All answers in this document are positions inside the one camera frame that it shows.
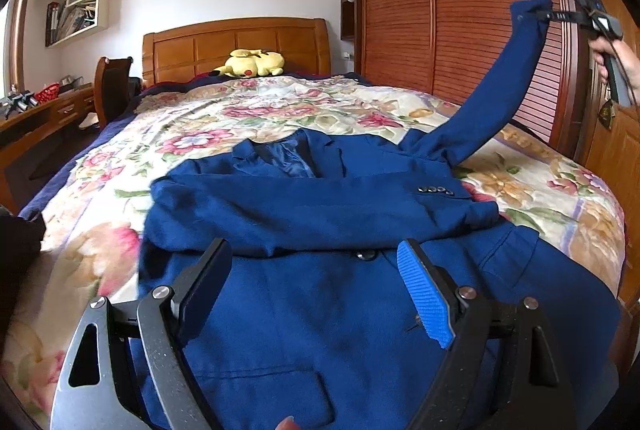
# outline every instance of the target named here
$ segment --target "jacket collar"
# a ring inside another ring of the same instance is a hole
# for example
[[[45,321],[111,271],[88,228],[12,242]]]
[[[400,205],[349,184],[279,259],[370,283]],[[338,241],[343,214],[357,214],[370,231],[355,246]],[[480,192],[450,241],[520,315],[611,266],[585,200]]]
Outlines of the jacket collar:
[[[318,130],[299,128],[293,134],[271,141],[270,143],[282,142],[292,137],[298,138],[301,142],[306,141],[309,155],[312,161],[312,168],[316,169],[316,177],[340,178],[344,177],[344,166],[340,149],[335,146],[333,139]],[[232,149],[232,159],[234,167],[245,174],[268,177],[288,177],[281,169],[268,164],[255,151],[255,146],[259,143],[250,139],[245,139]]]

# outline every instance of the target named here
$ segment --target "floral bedspread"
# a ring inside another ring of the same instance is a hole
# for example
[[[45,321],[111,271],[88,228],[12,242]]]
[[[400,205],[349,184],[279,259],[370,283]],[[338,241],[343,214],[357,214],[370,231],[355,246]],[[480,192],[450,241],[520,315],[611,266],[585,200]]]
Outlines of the floral bedspread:
[[[136,297],[150,182],[185,159],[229,151],[247,137],[277,140],[301,126],[399,142],[409,128],[428,132],[455,110],[428,94],[364,87],[341,76],[236,80],[146,96],[131,123],[77,161],[45,208],[42,255],[24,280],[2,375],[47,428],[82,312],[96,295],[116,302]],[[503,215],[538,230],[616,293],[623,214],[601,179],[512,126],[456,172],[476,200],[497,201]]]

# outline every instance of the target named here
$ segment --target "yellow plush toy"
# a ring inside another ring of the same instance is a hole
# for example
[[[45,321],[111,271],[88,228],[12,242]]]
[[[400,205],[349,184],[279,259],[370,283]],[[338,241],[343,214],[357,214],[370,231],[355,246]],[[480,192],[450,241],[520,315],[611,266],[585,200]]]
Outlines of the yellow plush toy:
[[[231,58],[213,73],[225,74],[236,78],[255,78],[256,76],[278,76],[284,70],[284,58],[279,53],[263,53],[260,49],[236,49]]]

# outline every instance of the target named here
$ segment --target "bed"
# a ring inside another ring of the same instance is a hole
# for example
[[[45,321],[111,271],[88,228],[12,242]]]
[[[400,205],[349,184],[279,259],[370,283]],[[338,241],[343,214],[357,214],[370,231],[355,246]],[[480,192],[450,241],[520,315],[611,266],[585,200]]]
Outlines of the bed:
[[[239,47],[282,52],[286,74],[198,77]],[[302,126],[398,142],[409,128],[428,132],[457,109],[416,90],[329,74],[322,19],[223,20],[144,37],[147,90],[24,211],[43,208],[47,232],[22,284],[1,370],[43,428],[88,301],[96,295],[114,302],[136,297],[140,233],[153,179],[187,158],[227,152],[245,138],[277,140]],[[457,176],[475,200],[497,201],[503,216],[538,230],[617,292],[623,213],[597,176],[511,125],[460,165]]]

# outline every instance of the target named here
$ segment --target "wooden chair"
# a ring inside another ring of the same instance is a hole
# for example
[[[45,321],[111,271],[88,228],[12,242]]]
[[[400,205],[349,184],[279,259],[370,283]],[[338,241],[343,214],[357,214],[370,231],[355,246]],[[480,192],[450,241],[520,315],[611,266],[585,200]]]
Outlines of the wooden chair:
[[[133,58],[110,60],[103,56],[95,68],[94,102],[100,129],[121,115],[131,99],[129,69]]]

